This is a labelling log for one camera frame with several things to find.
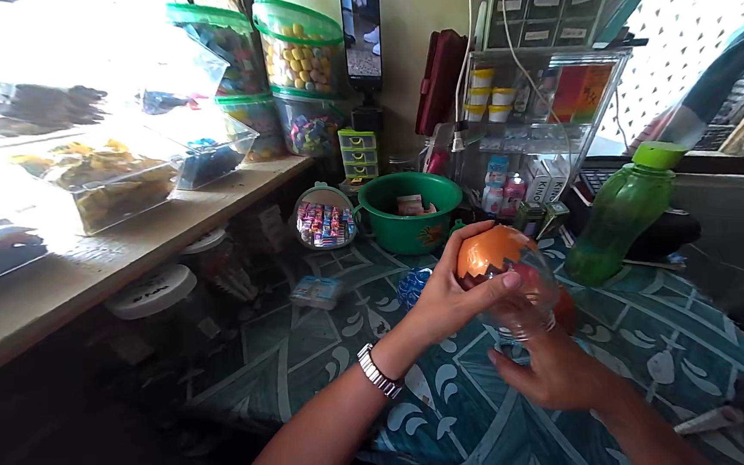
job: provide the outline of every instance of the green cup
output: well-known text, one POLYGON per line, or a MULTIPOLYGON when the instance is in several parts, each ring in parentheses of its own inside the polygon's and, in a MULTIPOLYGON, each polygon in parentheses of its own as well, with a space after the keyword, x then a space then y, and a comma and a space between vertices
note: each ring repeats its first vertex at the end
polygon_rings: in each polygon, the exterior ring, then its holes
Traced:
POLYGON ((428 173, 387 174, 370 181, 358 193, 357 212, 369 212, 375 241, 393 253, 419 255, 440 246, 449 235, 450 212, 461 203, 461 188, 447 178, 428 173), (423 207, 437 213, 401 216, 398 197, 420 194, 423 207))

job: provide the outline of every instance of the green water bottle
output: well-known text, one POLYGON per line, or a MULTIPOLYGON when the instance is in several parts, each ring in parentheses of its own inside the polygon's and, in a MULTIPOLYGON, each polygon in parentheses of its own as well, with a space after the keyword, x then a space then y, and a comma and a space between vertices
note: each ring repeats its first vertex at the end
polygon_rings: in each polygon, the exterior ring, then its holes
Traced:
POLYGON ((622 269, 633 241, 670 206, 673 168, 687 149, 678 144, 639 145, 628 163, 602 186, 564 270, 582 285, 601 285, 622 269))

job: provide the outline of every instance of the keyboard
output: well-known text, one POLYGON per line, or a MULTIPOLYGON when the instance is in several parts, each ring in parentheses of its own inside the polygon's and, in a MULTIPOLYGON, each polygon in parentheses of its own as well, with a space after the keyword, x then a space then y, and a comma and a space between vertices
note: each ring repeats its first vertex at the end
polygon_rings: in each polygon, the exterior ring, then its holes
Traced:
POLYGON ((583 168, 579 177, 584 185, 590 189, 590 193, 595 197, 602 185, 607 182, 612 174, 619 171, 618 168, 583 168))

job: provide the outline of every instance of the wristwatch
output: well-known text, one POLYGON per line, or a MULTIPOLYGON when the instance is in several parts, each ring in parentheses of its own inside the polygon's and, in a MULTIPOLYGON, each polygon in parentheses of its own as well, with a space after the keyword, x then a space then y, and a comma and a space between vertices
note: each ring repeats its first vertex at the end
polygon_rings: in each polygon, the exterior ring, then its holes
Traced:
POLYGON ((387 396, 389 399, 394 399, 398 396, 398 393, 401 392, 401 388, 403 386, 401 386, 400 383, 392 381, 384 376, 384 374, 380 372, 377 366, 375 366, 375 363, 372 362, 372 357, 369 355, 369 353, 372 351, 372 347, 373 344, 366 344, 360 349, 360 352, 358 352, 358 362, 360 362, 360 369, 364 371, 366 377, 369 378, 370 381, 372 381, 372 384, 374 384, 384 393, 384 396, 387 396))

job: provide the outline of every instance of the wooden shelf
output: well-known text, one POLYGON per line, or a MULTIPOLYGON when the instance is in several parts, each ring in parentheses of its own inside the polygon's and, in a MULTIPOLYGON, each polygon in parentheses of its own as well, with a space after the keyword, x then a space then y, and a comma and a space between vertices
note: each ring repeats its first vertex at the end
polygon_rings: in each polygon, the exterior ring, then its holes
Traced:
POLYGON ((52 254, 0 278, 0 366, 312 163, 290 156, 243 165, 92 238, 43 233, 52 254))

